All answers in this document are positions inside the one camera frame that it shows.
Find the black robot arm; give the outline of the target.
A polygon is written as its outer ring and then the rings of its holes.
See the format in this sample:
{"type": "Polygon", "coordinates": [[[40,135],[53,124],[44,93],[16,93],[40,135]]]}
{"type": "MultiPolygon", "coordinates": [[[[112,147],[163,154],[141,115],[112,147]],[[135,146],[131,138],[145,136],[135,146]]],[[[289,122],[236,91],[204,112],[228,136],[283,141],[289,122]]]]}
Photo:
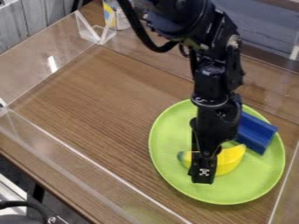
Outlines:
{"type": "Polygon", "coordinates": [[[197,114],[191,119],[191,167],[196,184],[211,184],[221,144],[237,136],[243,84],[239,28],[211,0],[144,0],[148,22],[160,36],[189,48],[197,114]]]}

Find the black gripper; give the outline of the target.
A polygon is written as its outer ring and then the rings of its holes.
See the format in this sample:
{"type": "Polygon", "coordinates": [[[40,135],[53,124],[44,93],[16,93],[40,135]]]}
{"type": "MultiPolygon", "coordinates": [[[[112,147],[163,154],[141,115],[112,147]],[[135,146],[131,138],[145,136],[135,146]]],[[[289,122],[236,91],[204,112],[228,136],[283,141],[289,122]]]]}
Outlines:
{"type": "Polygon", "coordinates": [[[191,167],[188,175],[195,184],[212,184],[217,170],[217,155],[221,144],[233,140],[239,130],[243,101],[232,94],[225,101],[205,101],[191,98],[197,108],[191,119],[191,167]]]}

